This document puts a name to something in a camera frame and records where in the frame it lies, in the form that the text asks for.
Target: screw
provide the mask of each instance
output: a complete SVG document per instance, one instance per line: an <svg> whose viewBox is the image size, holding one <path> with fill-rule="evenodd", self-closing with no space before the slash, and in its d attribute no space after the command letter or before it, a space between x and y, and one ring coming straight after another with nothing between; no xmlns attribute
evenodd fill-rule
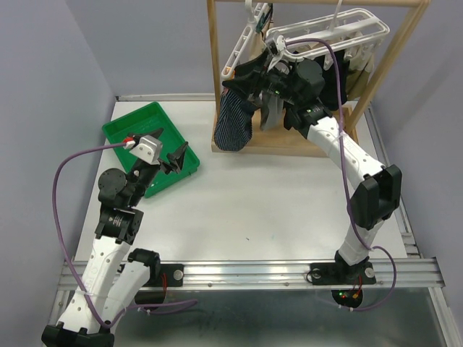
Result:
<svg viewBox="0 0 463 347"><path fill-rule="evenodd" d="M321 278L321 274L319 273L320 269L313 269L310 273L312 278L319 280Z"/></svg>
<svg viewBox="0 0 463 347"><path fill-rule="evenodd" d="M372 269L371 267L367 267L365 269L365 275L368 277L368 278L373 278L375 277L375 271L374 269Z"/></svg>
<svg viewBox="0 0 463 347"><path fill-rule="evenodd" d="M174 280L181 280L183 278L183 272L181 270L174 271Z"/></svg>

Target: clothes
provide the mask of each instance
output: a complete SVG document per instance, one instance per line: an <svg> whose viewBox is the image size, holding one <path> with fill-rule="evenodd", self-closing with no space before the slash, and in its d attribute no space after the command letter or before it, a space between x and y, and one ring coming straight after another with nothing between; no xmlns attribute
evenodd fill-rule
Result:
<svg viewBox="0 0 463 347"><path fill-rule="evenodd" d="M262 93L260 108L260 130L265 131L276 127L283 118L283 100L272 94Z"/></svg>
<svg viewBox="0 0 463 347"><path fill-rule="evenodd" d="M354 100L363 94L373 71L374 64L375 55L372 54L363 70L349 70L346 83L347 100Z"/></svg>
<svg viewBox="0 0 463 347"><path fill-rule="evenodd" d="M346 93L346 82L347 82L347 72L349 71L349 62L344 61L344 50L334 52L339 68L339 76L341 78L341 101L342 104L347 102L347 93ZM322 68L322 76L325 80L325 87L323 87L320 93L320 100L330 111L335 111L339 108L338 106L338 94L336 87L336 71L334 65L328 70L323 69L323 64L325 62L325 56L318 56L314 59Z"/></svg>
<svg viewBox="0 0 463 347"><path fill-rule="evenodd" d="M220 97L214 142L221 150L238 152L252 138L252 116L258 109L249 101L225 89Z"/></svg>
<svg viewBox="0 0 463 347"><path fill-rule="evenodd" d="M267 22L262 35L256 34L252 38L250 60L257 58L266 49L263 41L267 30L273 27L273 20ZM260 109L260 130L265 131L276 127L283 118L283 100L268 93L262 93L262 108Z"/></svg>

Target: metal extrusion rail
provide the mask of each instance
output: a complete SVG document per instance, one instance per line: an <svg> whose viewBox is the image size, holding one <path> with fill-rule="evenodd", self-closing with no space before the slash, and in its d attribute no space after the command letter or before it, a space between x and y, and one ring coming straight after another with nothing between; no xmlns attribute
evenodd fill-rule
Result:
<svg viewBox="0 0 463 347"><path fill-rule="evenodd" d="M366 288L389 288L392 283L392 266L388 260L370 260L377 283ZM320 260L285 261L233 261L233 262L182 262L183 286L170 291L248 291L248 290L307 290L341 289L348 286L313 286L305 279L311 262ZM82 275L86 262L76 262ZM398 288L440 288L444 281L435 259L397 259ZM73 291L75 279L67 266L63 267L59 291ZM144 287L142 291L161 288Z"/></svg>

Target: wooden base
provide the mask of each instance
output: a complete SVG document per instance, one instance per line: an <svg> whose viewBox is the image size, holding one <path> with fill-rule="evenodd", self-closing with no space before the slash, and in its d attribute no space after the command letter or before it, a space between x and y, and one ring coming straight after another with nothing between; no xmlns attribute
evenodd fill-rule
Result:
<svg viewBox="0 0 463 347"><path fill-rule="evenodd" d="M343 107L344 118L348 119L352 113L350 106ZM214 119L214 129L216 128L217 113ZM358 143L357 132L355 128L349 134L355 142ZM223 152L220 150L213 139L211 140L211 147L213 152ZM299 157L325 157L326 154L317 146L307 141L295 129L286 130L283 127L283 119L280 124L262 132L260 130L260 111L256 111L252 118L252 139L247 143L246 147L239 151L239 153L251 154L273 154L273 155L293 155Z"/></svg>

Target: black cloth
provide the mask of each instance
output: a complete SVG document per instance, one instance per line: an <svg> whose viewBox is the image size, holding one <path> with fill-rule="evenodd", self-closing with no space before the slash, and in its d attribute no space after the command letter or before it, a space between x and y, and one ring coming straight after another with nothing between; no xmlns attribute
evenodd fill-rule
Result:
<svg viewBox="0 0 463 347"><path fill-rule="evenodd" d="M341 100L344 105L347 102L346 83L349 72L349 61L344 61L344 50L334 52L339 67L339 77L341 79ZM334 63L328 70L323 68L325 56L318 56L314 59L322 68L322 76L325 80L325 87L320 93L320 100L330 111L336 111L338 107L338 94L336 89L336 72Z"/></svg>
<svg viewBox="0 0 463 347"><path fill-rule="evenodd" d="M220 97L220 114L214 131L217 147L231 152L241 150L252 138L251 119L257 109L231 90L225 90Z"/></svg>

